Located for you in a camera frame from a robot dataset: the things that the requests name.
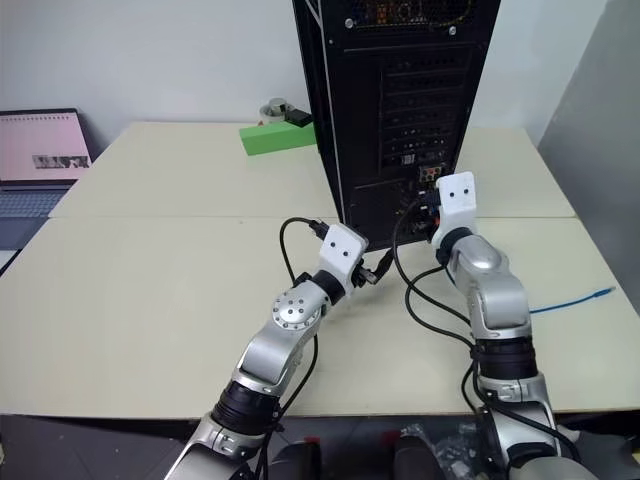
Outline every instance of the computer back panel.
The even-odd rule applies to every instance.
[[[454,171],[500,2],[293,2],[340,219],[385,248],[418,191]],[[413,213],[399,241],[428,238],[432,213]]]

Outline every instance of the white wall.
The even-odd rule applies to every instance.
[[[472,122],[537,142],[604,0],[503,0]],[[0,0],[0,109],[77,106],[101,144],[132,120],[255,120],[308,105],[290,0]]]

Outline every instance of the laptop keyboard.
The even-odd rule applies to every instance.
[[[47,217],[66,192],[0,192],[0,217]]]

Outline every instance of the laptop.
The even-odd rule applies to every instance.
[[[91,163],[77,110],[0,112],[0,250],[22,249]]]

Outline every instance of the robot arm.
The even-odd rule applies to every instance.
[[[303,274],[276,298],[269,319],[249,342],[218,403],[200,420],[167,480],[252,478],[246,462],[274,428],[279,400],[304,346],[333,305],[350,297],[356,286],[379,279],[362,267],[368,246],[364,238],[344,225],[333,225],[322,236],[316,273]]]
[[[514,479],[595,478],[561,458],[546,383],[536,365],[527,295],[505,254],[476,234],[473,175],[442,177],[437,187],[440,226],[432,244],[467,300],[474,384],[486,400],[479,422],[487,460]]]

